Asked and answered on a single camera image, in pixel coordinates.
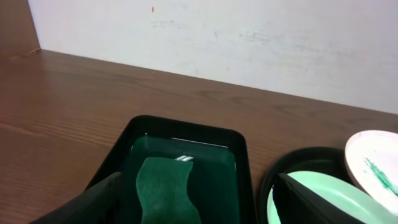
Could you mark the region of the green scouring sponge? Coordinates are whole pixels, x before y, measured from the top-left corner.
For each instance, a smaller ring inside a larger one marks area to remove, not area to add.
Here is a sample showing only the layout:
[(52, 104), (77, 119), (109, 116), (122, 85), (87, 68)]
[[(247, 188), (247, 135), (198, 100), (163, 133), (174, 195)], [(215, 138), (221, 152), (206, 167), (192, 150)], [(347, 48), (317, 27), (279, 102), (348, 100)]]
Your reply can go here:
[(163, 157), (148, 157), (144, 161), (136, 178), (142, 224), (201, 223), (187, 192), (192, 168), (192, 162)]

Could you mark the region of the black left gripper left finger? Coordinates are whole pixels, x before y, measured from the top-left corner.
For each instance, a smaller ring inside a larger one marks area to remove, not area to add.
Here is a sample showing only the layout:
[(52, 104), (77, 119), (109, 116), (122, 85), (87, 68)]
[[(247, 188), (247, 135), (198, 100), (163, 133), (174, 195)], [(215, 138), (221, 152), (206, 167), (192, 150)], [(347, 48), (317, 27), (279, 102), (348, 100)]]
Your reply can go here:
[(121, 223), (124, 177), (115, 172), (31, 224)]

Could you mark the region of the pale pink plate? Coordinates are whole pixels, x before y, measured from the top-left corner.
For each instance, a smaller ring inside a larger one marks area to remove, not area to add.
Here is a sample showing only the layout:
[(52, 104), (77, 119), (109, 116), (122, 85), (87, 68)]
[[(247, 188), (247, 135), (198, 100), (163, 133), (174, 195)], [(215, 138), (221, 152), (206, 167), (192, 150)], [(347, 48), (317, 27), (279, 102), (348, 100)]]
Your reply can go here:
[(397, 215), (397, 134), (366, 130), (345, 145), (345, 164), (357, 188)]

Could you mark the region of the mint green plate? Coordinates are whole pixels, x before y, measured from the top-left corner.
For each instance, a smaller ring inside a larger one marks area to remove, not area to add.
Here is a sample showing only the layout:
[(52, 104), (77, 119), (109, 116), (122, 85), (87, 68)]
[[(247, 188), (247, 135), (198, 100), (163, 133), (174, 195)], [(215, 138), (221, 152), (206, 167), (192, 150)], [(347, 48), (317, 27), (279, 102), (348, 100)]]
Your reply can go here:
[(397, 216), (384, 207), (386, 204), (395, 209), (397, 195), (385, 188), (374, 175), (362, 175), (368, 194), (343, 180), (319, 172), (296, 171), (289, 173), (289, 177), (364, 223), (397, 224)]

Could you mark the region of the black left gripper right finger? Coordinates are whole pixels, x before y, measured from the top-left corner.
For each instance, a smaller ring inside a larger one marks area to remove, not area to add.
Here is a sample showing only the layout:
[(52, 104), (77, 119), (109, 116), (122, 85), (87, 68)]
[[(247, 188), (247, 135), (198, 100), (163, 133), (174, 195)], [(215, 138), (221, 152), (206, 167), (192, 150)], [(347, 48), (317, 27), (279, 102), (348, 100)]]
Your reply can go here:
[(273, 201), (281, 224), (363, 224), (286, 173), (279, 173)]

